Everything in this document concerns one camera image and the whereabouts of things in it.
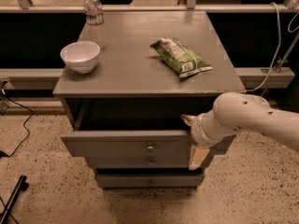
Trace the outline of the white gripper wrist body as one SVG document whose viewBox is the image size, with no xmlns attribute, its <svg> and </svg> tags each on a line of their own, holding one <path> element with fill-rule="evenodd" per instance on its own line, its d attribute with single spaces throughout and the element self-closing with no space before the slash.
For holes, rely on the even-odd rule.
<svg viewBox="0 0 299 224">
<path fill-rule="evenodd" d="M 199 147 L 212 147 L 224 137 L 235 135 L 236 131 L 225 128 L 216 119 L 213 111 L 194 116 L 191 121 L 191 135 Z"/>
</svg>

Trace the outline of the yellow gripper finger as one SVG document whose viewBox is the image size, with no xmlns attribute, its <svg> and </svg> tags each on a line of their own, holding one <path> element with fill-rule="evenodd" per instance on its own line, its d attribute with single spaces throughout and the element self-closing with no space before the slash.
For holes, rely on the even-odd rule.
<svg viewBox="0 0 299 224">
<path fill-rule="evenodd" d="M 191 145 L 189 169 L 193 171 L 198 168 L 202 168 L 204 165 L 204 160 L 206 159 L 209 152 L 209 147 Z"/>
<path fill-rule="evenodd" d="M 186 114 L 181 114 L 180 117 L 182 118 L 182 120 L 190 127 L 193 126 L 194 122 L 195 122 L 195 116 L 192 115 L 186 115 Z"/>
</svg>

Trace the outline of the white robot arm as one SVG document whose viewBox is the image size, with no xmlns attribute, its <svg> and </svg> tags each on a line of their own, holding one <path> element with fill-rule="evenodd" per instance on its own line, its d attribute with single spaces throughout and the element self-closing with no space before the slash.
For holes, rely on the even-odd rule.
<svg viewBox="0 0 299 224">
<path fill-rule="evenodd" d="M 210 111 L 198 116 L 182 114 L 191 128 L 189 169 L 199 168 L 206 149 L 224 137 L 251 131 L 299 151 L 299 114 L 272 108 L 261 96 L 226 92 L 215 100 Z"/>
</svg>

